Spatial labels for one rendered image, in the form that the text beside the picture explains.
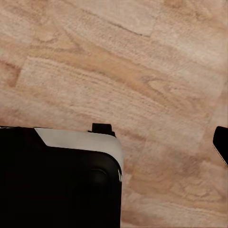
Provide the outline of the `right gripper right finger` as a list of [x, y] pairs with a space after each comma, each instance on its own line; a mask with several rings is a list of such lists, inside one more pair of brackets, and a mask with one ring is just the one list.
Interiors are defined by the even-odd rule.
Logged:
[[213, 143], [228, 165], [228, 128], [218, 126], [214, 133]]

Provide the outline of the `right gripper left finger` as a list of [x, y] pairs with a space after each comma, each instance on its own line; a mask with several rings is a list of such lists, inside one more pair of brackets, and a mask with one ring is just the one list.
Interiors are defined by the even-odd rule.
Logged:
[[20, 126], [0, 132], [0, 183], [25, 144]]

